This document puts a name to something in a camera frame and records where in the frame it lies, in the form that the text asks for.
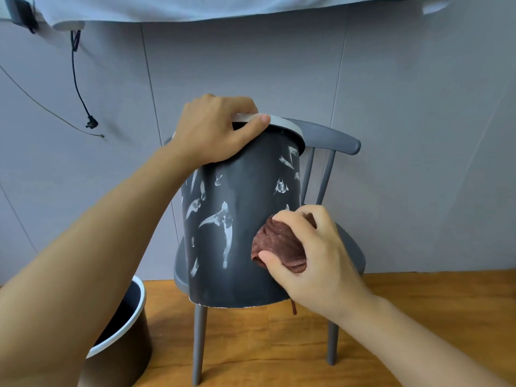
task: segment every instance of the chair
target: chair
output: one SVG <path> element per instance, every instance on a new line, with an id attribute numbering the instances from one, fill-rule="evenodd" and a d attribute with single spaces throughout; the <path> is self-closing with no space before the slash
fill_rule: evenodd
<path id="1" fill-rule="evenodd" d="M 312 165 L 314 161 L 315 149 L 330 150 L 330 157 L 322 181 L 319 187 L 319 194 L 317 195 L 316 204 L 320 205 L 323 202 L 328 181 L 330 179 L 331 170 L 333 168 L 333 161 L 335 159 L 335 152 L 339 151 L 348 155 L 356 155 L 360 151 L 360 142 L 345 133 L 338 130 L 333 130 L 322 125 L 311 122 L 300 121 L 295 119 L 288 119 L 298 125 L 302 132 L 306 148 L 311 148 L 306 164 L 306 172 L 301 187 L 301 204 L 304 204 L 306 192 L 308 190 L 308 183 L 310 181 L 310 173 L 312 172 Z M 357 270 L 362 275 L 365 270 L 365 256 L 360 250 L 358 244 L 353 238 L 342 228 L 338 223 L 336 224 L 339 235 L 346 247 L 346 250 Z M 186 294 L 188 291 L 188 269 L 186 264 L 185 240 L 181 239 L 177 253 L 175 256 L 174 266 L 174 281 L 181 292 Z M 208 308 L 195 305 L 195 316 L 193 325 L 193 367 L 192 367 L 192 385 L 199 385 L 201 381 L 202 360 L 204 354 L 204 340 L 206 337 L 206 318 Z M 337 357 L 337 343 L 339 339 L 339 326 L 328 321 L 328 349 L 326 361 L 330 365 L 335 365 Z"/>

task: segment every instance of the wooden floor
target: wooden floor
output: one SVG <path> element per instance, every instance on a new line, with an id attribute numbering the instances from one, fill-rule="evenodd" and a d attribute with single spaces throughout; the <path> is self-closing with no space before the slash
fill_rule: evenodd
<path id="1" fill-rule="evenodd" d="M 371 290 L 516 384 L 516 270 L 366 274 Z M 154 354 L 139 387 L 191 384 L 194 306 L 173 281 L 147 281 Z M 326 320 L 289 302 L 210 309 L 203 386 L 398 386 L 346 333 L 339 360 L 325 362 Z"/>

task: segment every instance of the chair backrest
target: chair backrest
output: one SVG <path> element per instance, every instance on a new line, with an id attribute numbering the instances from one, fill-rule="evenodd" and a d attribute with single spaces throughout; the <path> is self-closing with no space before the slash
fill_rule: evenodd
<path id="1" fill-rule="evenodd" d="M 362 144 L 355 137 L 349 136 L 341 131 L 330 129 L 329 127 L 319 125 L 317 123 L 300 121 L 285 118 L 295 123 L 303 131 L 304 143 L 310 149 L 308 162 L 306 163 L 306 171 L 304 173 L 303 184 L 301 186 L 301 205 L 304 204 L 306 191 L 308 190 L 308 182 L 310 181 L 310 173 L 314 163 L 314 153 L 316 148 L 329 149 L 330 157 L 322 176 L 319 193 L 317 194 L 316 205 L 323 203 L 323 198 L 330 180 L 333 161 L 335 160 L 335 152 L 339 151 L 348 155 L 356 155 L 360 151 Z"/>

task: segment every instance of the chair leg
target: chair leg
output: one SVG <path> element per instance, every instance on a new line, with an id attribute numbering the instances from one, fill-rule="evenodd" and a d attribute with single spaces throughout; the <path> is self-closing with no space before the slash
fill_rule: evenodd
<path id="1" fill-rule="evenodd" d="M 335 365 L 337 361 L 337 342 L 339 341 L 339 326 L 328 320 L 328 351 L 326 362 Z"/>
<path id="2" fill-rule="evenodd" d="M 206 338 L 206 317 L 208 308 L 195 305 L 193 321 L 193 368 L 192 385 L 199 385 L 202 373 L 202 358 L 204 355 L 204 338 Z"/>

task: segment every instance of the white rim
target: white rim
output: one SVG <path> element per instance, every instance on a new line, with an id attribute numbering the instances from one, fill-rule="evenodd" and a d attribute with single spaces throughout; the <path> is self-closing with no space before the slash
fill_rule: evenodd
<path id="1" fill-rule="evenodd" d="M 136 311 L 132 314 L 131 318 L 126 322 L 126 324 L 120 327 L 120 329 L 115 334 L 113 334 L 107 340 L 101 342 L 99 345 L 93 346 L 88 352 L 88 355 L 86 357 L 87 359 L 103 351 L 109 345 L 113 345 L 133 326 L 134 322 L 136 322 L 136 319 L 139 318 L 141 312 L 144 310 L 145 299 L 147 298 L 147 292 L 145 291 L 144 283 L 135 275 L 132 276 L 132 281 L 139 286 L 141 293 L 140 302 L 138 303 L 138 307 L 136 307 Z"/>
<path id="2" fill-rule="evenodd" d="M 233 122 L 249 122 L 251 119 L 253 119 L 255 116 L 260 116 L 261 114 L 235 114 L 232 118 Z M 303 141 L 303 132 L 301 131 L 301 128 L 297 126 L 292 121 L 288 121 L 285 118 L 281 118 L 280 116 L 270 116 L 270 124 L 280 127 L 282 129 L 287 129 L 293 131 L 295 134 L 299 135 Z"/>

